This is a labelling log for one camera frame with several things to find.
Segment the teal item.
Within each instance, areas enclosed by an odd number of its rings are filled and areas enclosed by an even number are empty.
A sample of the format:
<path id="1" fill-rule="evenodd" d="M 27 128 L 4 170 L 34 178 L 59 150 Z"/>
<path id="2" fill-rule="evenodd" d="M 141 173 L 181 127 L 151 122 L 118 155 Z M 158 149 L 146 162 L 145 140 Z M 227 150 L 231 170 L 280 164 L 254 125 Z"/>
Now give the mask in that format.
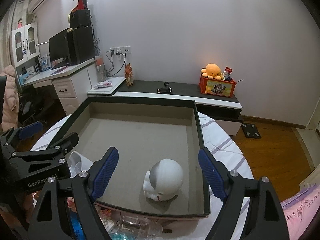
<path id="1" fill-rule="evenodd" d="M 119 232 L 111 233 L 109 236 L 112 240 L 136 240 L 136 238 L 133 236 L 125 235 L 124 233 Z"/>

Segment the white astronaut figurine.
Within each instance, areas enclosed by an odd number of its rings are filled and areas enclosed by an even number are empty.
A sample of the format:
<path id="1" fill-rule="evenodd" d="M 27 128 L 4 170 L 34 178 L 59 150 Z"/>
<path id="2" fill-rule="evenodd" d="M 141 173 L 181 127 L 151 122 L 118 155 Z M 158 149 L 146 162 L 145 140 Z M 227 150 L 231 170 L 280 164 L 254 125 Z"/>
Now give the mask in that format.
<path id="1" fill-rule="evenodd" d="M 183 180 L 181 165 L 172 159 L 162 159 L 145 174 L 144 196 L 156 202 L 170 200 L 178 195 Z"/>

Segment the blue highlighter marker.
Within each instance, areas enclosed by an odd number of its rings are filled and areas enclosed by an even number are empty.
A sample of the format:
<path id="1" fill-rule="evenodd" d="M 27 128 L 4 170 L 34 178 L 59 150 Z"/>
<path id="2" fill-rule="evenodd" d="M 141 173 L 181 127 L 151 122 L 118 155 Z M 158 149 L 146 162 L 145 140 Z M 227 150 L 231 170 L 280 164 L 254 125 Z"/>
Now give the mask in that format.
<path id="1" fill-rule="evenodd" d="M 83 239 L 86 240 L 84 233 L 83 233 L 83 230 L 82 230 L 82 227 L 81 227 L 81 224 L 78 219 L 78 215 L 75 212 L 71 211 L 70 218 L 71 218 L 71 224 L 73 226 L 73 230 L 74 230 L 76 239 L 77 240 L 83 240 Z"/>

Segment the pink building block figure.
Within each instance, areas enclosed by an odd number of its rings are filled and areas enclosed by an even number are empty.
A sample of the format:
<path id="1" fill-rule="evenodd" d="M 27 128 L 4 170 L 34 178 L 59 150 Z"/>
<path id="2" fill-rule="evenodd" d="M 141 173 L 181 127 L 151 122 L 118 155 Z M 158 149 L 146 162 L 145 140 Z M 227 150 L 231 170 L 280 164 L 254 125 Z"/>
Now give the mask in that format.
<path id="1" fill-rule="evenodd" d="M 114 227 L 114 222 L 111 218 L 111 211 L 109 209 L 101 208 L 100 206 L 95 206 L 96 211 L 103 223 L 103 226 L 107 231 L 110 231 Z"/>

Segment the pink down jacket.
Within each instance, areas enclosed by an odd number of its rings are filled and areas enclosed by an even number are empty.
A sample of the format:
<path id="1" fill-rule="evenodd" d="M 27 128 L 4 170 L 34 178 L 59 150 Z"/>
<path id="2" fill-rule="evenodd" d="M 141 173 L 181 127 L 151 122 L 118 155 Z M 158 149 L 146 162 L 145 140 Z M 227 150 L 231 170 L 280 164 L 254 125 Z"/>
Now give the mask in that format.
<path id="1" fill-rule="evenodd" d="M 7 81 L 4 91 L 4 103 L 3 103 L 3 132 L 17 128 L 18 125 L 18 111 L 19 111 L 19 97 L 16 86 L 16 72 L 12 65 L 8 65 L 4 68 L 1 76 L 6 76 Z"/>

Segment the pink quilt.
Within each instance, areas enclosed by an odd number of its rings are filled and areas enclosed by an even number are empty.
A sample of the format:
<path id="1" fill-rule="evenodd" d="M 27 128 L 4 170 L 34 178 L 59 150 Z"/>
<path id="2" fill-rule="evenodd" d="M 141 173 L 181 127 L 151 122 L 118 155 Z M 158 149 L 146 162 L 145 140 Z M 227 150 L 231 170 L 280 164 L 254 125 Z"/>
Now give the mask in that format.
<path id="1" fill-rule="evenodd" d="M 299 239 L 319 209 L 319 185 L 312 184 L 280 204 L 290 239 Z"/>

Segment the black bathroom scale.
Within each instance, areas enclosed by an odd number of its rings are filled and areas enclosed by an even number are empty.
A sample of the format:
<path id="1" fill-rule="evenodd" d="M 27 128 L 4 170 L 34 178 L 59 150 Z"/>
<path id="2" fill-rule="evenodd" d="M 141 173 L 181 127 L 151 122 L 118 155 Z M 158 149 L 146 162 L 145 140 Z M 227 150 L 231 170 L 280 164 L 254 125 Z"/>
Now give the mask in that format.
<path id="1" fill-rule="evenodd" d="M 255 124 L 245 123 L 243 122 L 241 124 L 242 131 L 246 138 L 252 138 L 252 139 L 260 139 L 261 135 L 255 126 Z"/>

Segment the orange lid water bottle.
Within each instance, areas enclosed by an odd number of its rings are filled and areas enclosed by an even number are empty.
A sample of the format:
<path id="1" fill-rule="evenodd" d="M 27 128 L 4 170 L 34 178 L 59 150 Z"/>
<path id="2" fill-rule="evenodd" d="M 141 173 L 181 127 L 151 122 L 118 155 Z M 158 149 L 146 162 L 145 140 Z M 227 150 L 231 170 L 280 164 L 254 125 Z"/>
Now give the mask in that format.
<path id="1" fill-rule="evenodd" d="M 97 78 L 98 82 L 103 82 L 106 79 L 106 74 L 105 74 L 105 65 L 103 62 L 102 57 L 96 58 L 96 69 L 97 69 Z"/>

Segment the black computer tower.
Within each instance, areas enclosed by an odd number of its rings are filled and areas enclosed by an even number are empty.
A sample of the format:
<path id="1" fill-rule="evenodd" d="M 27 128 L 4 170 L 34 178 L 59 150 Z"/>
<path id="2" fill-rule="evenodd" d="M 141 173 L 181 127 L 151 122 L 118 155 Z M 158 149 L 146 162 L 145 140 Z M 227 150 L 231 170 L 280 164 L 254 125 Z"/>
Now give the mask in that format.
<path id="1" fill-rule="evenodd" d="M 72 29 L 66 34 L 68 61 L 71 66 L 83 63 L 95 56 L 91 27 Z"/>

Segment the black white TV cabinet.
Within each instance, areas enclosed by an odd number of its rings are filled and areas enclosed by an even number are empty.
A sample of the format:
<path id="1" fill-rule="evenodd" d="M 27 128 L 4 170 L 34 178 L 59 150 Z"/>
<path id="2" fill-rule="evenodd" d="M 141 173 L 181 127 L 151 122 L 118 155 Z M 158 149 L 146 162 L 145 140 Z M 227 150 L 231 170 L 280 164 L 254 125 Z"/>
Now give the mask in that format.
<path id="1" fill-rule="evenodd" d="M 198 85 L 171 82 L 170 94 L 158 94 L 157 91 L 164 87 L 161 81 L 135 81 L 133 86 L 122 84 L 114 96 L 138 98 L 162 98 L 189 100 L 196 103 L 197 110 L 213 118 L 219 126 L 231 136 L 235 136 L 242 126 L 242 105 L 236 97 L 227 98 L 218 95 L 202 94 Z"/>

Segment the orange snack bag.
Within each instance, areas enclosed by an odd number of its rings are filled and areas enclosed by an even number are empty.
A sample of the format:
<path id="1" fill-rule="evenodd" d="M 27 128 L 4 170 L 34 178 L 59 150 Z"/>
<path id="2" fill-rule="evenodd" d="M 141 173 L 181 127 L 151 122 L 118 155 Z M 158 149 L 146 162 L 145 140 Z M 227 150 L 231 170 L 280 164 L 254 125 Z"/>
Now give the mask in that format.
<path id="1" fill-rule="evenodd" d="M 131 64 L 127 64 L 125 66 L 125 69 L 124 69 L 124 72 L 125 72 L 125 80 L 126 80 L 126 84 L 128 87 L 132 86 L 133 85 L 133 71 L 132 71 L 132 68 L 131 68 Z"/>

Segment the black speaker box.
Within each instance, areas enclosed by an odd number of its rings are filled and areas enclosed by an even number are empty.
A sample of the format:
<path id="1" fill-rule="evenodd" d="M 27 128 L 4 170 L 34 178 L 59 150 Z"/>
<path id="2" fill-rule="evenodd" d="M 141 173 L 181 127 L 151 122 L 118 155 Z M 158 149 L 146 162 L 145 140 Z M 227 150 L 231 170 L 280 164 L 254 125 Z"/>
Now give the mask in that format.
<path id="1" fill-rule="evenodd" d="M 80 9 L 69 14 L 70 28 L 89 27 L 91 24 L 91 14 L 88 9 Z"/>

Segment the red cartoon storage crate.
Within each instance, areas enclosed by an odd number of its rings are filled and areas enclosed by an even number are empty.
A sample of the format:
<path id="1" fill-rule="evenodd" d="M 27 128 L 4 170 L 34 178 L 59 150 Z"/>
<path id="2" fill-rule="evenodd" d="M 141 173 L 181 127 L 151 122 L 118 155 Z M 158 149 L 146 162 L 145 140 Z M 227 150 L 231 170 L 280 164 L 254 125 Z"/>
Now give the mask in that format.
<path id="1" fill-rule="evenodd" d="M 200 77 L 199 87 L 202 94 L 210 94 L 232 98 L 236 82 L 231 79 L 231 81 L 222 81 L 216 79 L 208 79 L 207 77 Z"/>

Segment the black massage gun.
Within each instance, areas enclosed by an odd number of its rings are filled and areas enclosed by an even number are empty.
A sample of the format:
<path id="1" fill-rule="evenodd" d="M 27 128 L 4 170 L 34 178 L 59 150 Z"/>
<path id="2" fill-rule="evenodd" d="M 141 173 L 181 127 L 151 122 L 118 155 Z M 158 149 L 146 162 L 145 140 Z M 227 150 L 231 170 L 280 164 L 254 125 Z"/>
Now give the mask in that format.
<path id="1" fill-rule="evenodd" d="M 157 89 L 158 94 L 171 94 L 172 93 L 172 88 L 170 86 L 169 82 L 164 83 L 164 87 L 158 88 Z"/>

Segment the white wall socket strip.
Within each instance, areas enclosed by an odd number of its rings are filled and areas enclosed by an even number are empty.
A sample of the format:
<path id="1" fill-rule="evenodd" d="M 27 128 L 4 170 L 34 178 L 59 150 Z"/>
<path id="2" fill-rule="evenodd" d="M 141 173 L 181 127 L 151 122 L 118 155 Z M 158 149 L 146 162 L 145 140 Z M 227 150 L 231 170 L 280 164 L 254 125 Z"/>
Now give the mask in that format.
<path id="1" fill-rule="evenodd" d="M 125 54 L 125 55 L 131 54 L 131 47 L 130 46 L 111 47 L 110 50 L 113 51 L 115 55 L 118 55 L 119 53 Z"/>

